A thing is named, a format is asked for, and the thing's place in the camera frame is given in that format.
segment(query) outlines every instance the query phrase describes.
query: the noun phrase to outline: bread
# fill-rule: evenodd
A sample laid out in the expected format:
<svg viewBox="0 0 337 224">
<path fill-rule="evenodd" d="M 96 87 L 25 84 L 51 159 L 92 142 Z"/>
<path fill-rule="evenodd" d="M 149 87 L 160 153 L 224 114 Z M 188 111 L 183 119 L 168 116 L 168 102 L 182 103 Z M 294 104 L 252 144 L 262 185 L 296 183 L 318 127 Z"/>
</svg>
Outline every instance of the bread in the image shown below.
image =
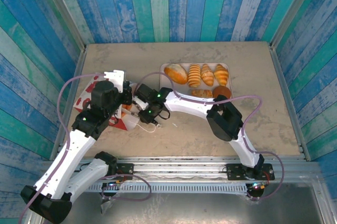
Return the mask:
<svg viewBox="0 0 337 224">
<path fill-rule="evenodd" d="M 231 90 L 225 86 L 217 86 L 213 90 L 213 97 L 217 98 L 219 95 L 225 96 L 227 99 L 230 99 L 232 96 Z"/>
<path fill-rule="evenodd" d="M 199 98 L 213 98 L 211 90 L 194 89 L 191 90 L 191 95 Z"/>
<path fill-rule="evenodd" d="M 200 66 L 197 64 L 190 65 L 189 70 L 189 87 L 198 87 L 201 84 Z"/>
<path fill-rule="evenodd" d="M 169 64 L 165 67 L 164 72 L 177 84 L 187 83 L 187 72 L 180 64 Z"/>
<path fill-rule="evenodd" d="M 208 64 L 204 64 L 201 68 L 201 78 L 208 86 L 213 86 L 214 75 Z"/>
<path fill-rule="evenodd" d="M 221 86 L 227 85 L 227 81 L 228 81 L 228 78 L 229 78 L 229 72 L 221 64 L 217 64 L 215 72 L 214 72 L 214 76 L 215 76 L 217 82 L 219 83 L 219 85 L 221 85 Z"/>
</svg>

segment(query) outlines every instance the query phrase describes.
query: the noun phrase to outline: bread roll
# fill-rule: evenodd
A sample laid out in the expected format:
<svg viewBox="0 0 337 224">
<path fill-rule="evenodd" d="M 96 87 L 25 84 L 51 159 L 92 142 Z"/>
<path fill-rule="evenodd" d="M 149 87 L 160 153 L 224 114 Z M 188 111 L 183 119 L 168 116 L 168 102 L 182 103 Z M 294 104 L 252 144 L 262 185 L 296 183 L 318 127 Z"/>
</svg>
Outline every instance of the bread roll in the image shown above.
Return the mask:
<svg viewBox="0 0 337 224">
<path fill-rule="evenodd" d="M 200 66 L 197 64 L 190 65 L 189 70 L 189 87 L 198 87 L 201 84 Z"/>
<path fill-rule="evenodd" d="M 227 99 L 230 99 L 232 96 L 231 90 L 225 86 L 217 86 L 213 90 L 213 98 L 217 98 L 219 95 L 225 96 Z"/>
<path fill-rule="evenodd" d="M 227 85 L 229 72 L 225 67 L 223 67 L 220 64 L 217 64 L 215 72 L 214 72 L 214 76 L 215 76 L 217 82 L 219 83 L 219 85 L 221 85 L 221 86 Z"/>
<path fill-rule="evenodd" d="M 204 64 L 201 68 L 201 78 L 208 86 L 213 86 L 214 75 L 208 64 Z"/>
<path fill-rule="evenodd" d="M 191 95 L 199 98 L 213 98 L 211 90 L 194 89 L 191 90 Z"/>
<path fill-rule="evenodd" d="M 169 64 L 165 67 L 164 72 L 177 84 L 187 83 L 187 72 L 180 64 Z"/>
</svg>

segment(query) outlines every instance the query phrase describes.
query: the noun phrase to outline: beige table surface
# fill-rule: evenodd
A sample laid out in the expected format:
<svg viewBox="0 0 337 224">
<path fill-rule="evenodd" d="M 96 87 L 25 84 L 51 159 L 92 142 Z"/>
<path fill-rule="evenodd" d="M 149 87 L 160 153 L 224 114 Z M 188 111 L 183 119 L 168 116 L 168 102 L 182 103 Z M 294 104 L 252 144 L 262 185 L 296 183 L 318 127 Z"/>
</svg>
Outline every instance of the beige table surface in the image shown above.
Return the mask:
<svg viewBox="0 0 337 224">
<path fill-rule="evenodd" d="M 88 46 L 83 74 L 114 69 L 126 70 L 126 78 L 138 81 L 158 71 L 165 63 L 226 63 L 229 66 L 233 96 L 257 94 L 263 97 L 261 110 L 247 125 L 246 132 L 257 150 L 270 150 L 279 155 L 299 155 L 269 48 L 265 42 L 228 43 L 147 43 L 91 44 Z M 81 79 L 76 97 L 89 79 Z M 145 82 L 159 88 L 159 76 Z M 235 101 L 243 118 L 258 104 L 257 100 Z M 78 112 L 73 109 L 70 125 Z M 236 156 L 231 146 L 216 138 L 206 120 L 184 113 L 172 113 L 155 133 L 136 127 L 123 131 L 108 127 L 86 153 L 93 157 L 106 151 L 116 157 L 132 156 Z M 152 125 L 144 125 L 152 130 Z"/>
</svg>

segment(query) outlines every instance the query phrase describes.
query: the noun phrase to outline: pink cable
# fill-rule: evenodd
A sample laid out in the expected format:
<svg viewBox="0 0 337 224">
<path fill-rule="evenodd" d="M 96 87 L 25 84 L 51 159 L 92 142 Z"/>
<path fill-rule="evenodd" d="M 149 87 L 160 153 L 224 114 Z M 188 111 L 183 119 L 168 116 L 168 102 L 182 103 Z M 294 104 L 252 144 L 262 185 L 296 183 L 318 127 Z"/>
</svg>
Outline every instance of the pink cable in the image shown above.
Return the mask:
<svg viewBox="0 0 337 224">
<path fill-rule="evenodd" d="M 283 165 L 283 162 L 281 160 L 281 158 L 271 152 L 271 151 L 254 151 L 252 150 L 249 146 L 248 146 L 248 143 L 247 143 L 247 140 L 244 136 L 244 131 L 245 131 L 245 127 L 246 127 L 246 124 L 248 122 L 248 120 L 250 118 L 252 118 L 253 115 L 256 114 L 256 112 L 260 109 L 260 107 L 262 106 L 262 97 L 261 96 L 258 96 L 258 95 L 244 95 L 244 96 L 239 96 L 239 97 L 236 97 L 236 98 L 231 98 L 231 99 L 226 99 L 226 100 L 220 100 L 220 101 L 208 101 L 208 102 L 204 102 L 204 101 L 200 101 L 200 100 L 194 100 L 194 99 L 188 99 L 188 98 L 185 98 L 185 97 L 182 97 L 180 96 L 177 91 L 175 90 L 174 88 L 174 83 L 173 81 L 171 80 L 170 77 L 168 77 L 167 74 L 165 73 L 162 73 L 162 72 L 153 72 L 153 73 L 149 73 L 147 75 L 145 75 L 139 82 L 138 84 L 136 85 L 136 89 L 135 89 L 135 92 L 136 90 L 138 89 L 139 85 L 144 81 L 145 78 L 151 76 L 151 75 L 154 75 L 154 74 L 160 74 L 160 75 L 163 75 L 165 76 L 166 78 L 169 79 L 169 81 L 171 82 L 171 86 L 172 86 L 172 90 L 173 90 L 173 93 L 179 98 L 179 99 L 182 99 L 182 100 L 186 100 L 186 101 L 190 101 L 190 102 L 194 102 L 194 103 L 198 103 L 198 104 L 204 104 L 204 105 L 218 105 L 218 104 L 223 104 L 223 103 L 227 103 L 227 102 L 231 102 L 231 101 L 234 101 L 234 100 L 238 100 L 238 99 L 246 99 L 246 98 L 256 98 L 258 99 L 260 102 L 258 104 L 258 106 L 254 109 L 254 111 L 251 112 L 250 115 L 248 115 L 248 117 L 246 118 L 246 120 L 244 121 L 243 125 L 242 125 L 242 130 L 241 130 L 241 134 L 242 134 L 242 138 L 243 138 L 243 141 L 244 141 L 244 144 L 246 145 L 246 148 L 251 152 L 251 153 L 254 153 L 254 154 L 269 154 L 269 155 L 273 155 L 274 157 L 276 157 L 279 162 L 280 162 L 280 165 L 281 165 L 281 168 L 282 168 L 282 176 L 281 176 L 281 180 L 280 180 L 280 183 L 278 185 L 278 187 L 269 195 L 267 196 L 263 196 L 263 197 L 252 197 L 248 192 L 248 196 L 252 199 L 252 200 L 259 200 L 259 199 L 267 199 L 267 198 L 270 198 L 271 196 L 273 196 L 282 186 L 283 184 L 283 180 L 284 180 L 284 165 Z"/>
<path fill-rule="evenodd" d="M 36 194 L 31 198 L 31 200 L 27 203 L 26 207 L 24 208 L 24 210 L 22 211 L 20 217 L 19 217 L 19 221 L 18 224 L 22 223 L 23 217 L 26 213 L 26 211 L 28 210 L 28 208 L 31 206 L 31 204 L 34 202 L 34 200 L 37 198 L 37 196 L 41 193 L 41 191 L 46 187 L 46 185 L 48 184 L 48 182 L 51 180 L 51 178 L 54 176 L 54 174 L 57 172 L 57 170 L 59 169 L 59 167 L 61 166 L 61 164 L 63 163 L 64 159 L 66 158 L 67 154 L 68 154 L 68 150 L 70 147 L 70 132 L 68 130 L 68 127 L 65 125 L 65 123 L 63 122 L 62 119 L 62 114 L 60 112 L 60 101 L 62 98 L 62 93 L 64 91 L 64 89 L 67 87 L 67 85 L 79 78 L 83 78 L 83 77 L 92 77 L 92 76 L 104 76 L 104 73 L 99 73 L 99 74 L 84 74 L 84 75 L 79 75 L 76 77 L 73 77 L 71 79 L 69 79 L 61 88 L 60 94 L 58 95 L 58 99 L 57 99 L 57 105 L 56 105 L 56 109 L 57 109 L 57 116 L 58 119 L 60 120 L 61 125 L 63 126 L 65 132 L 66 132 L 66 150 L 62 156 L 62 158 L 60 159 L 59 163 L 56 165 L 55 169 L 50 173 L 50 175 L 47 177 L 47 179 L 44 181 L 43 185 L 40 187 L 40 189 L 36 192 Z"/>
</svg>

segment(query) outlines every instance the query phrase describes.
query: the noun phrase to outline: pastry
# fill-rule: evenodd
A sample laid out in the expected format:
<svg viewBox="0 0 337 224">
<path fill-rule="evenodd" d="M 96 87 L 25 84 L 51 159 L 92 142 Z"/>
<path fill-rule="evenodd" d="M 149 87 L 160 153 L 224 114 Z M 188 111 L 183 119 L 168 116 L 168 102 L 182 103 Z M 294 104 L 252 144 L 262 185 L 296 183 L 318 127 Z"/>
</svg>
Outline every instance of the pastry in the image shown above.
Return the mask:
<svg viewBox="0 0 337 224">
<path fill-rule="evenodd" d="M 188 83 L 189 87 L 198 87 L 201 84 L 201 74 L 199 65 L 197 64 L 190 65 Z"/>
<path fill-rule="evenodd" d="M 223 95 L 227 99 L 230 99 L 231 95 L 232 95 L 232 92 L 231 92 L 231 90 L 229 88 L 227 88 L 225 86 L 217 86 L 213 90 L 213 97 L 217 98 L 218 95 Z"/>
<path fill-rule="evenodd" d="M 213 86 L 214 75 L 208 64 L 204 64 L 201 68 L 201 78 L 208 86 Z"/>
<path fill-rule="evenodd" d="M 227 81 L 228 81 L 228 78 L 229 78 L 229 72 L 221 64 L 217 64 L 215 72 L 214 72 L 214 76 L 215 76 L 217 82 L 219 83 L 219 85 L 221 85 L 221 86 L 227 85 Z"/>
<path fill-rule="evenodd" d="M 213 98 L 211 90 L 194 89 L 191 90 L 191 95 L 199 98 Z"/>
<path fill-rule="evenodd" d="M 164 72 L 177 84 L 187 83 L 187 72 L 180 64 L 169 64 L 165 67 Z"/>
</svg>

